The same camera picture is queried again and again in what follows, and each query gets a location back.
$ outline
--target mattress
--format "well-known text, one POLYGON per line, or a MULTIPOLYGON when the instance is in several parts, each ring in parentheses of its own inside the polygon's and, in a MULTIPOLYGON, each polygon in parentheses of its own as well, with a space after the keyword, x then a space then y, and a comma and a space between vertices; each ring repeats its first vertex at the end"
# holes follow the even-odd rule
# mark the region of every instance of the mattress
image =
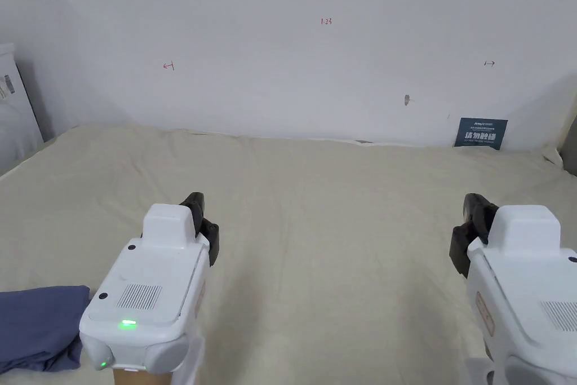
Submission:
MULTIPOLYGON (((220 226, 197 383, 455 384, 484 356, 449 259, 464 195, 548 206, 577 247, 577 178, 544 152, 76 127, 0 178, 0 290, 94 292, 154 202, 206 197, 220 226)), ((112 384, 13 370, 6 385, 112 384)))

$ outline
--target small sign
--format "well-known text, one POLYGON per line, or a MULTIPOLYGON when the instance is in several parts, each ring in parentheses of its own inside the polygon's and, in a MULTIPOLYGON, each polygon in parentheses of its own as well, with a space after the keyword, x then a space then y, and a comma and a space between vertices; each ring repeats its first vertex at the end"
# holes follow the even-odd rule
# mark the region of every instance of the small sign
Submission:
POLYGON ((507 121, 502 119, 462 117, 455 146, 490 146, 499 150, 506 127, 507 121))

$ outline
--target beige bed sheet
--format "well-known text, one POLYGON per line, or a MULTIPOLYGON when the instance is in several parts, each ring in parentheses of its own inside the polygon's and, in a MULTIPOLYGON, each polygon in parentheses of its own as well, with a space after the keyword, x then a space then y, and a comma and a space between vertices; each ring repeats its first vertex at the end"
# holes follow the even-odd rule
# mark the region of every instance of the beige bed sheet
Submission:
MULTIPOLYGON (((449 259, 468 192, 548 206, 577 247, 577 179, 541 152, 83 126, 0 178, 0 290, 94 292, 150 204, 192 191, 221 230, 201 384, 456 384, 484 355, 449 259)), ((113 383, 82 361, 0 384, 113 383)))

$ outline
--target folded blue towel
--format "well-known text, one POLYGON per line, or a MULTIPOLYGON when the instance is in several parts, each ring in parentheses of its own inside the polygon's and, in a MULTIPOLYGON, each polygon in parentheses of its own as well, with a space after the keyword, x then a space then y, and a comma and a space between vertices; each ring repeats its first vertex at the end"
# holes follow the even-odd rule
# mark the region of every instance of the folded blue towel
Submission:
POLYGON ((0 293, 0 374, 13 368, 78 368, 82 350, 78 325, 89 297, 86 286, 0 293))

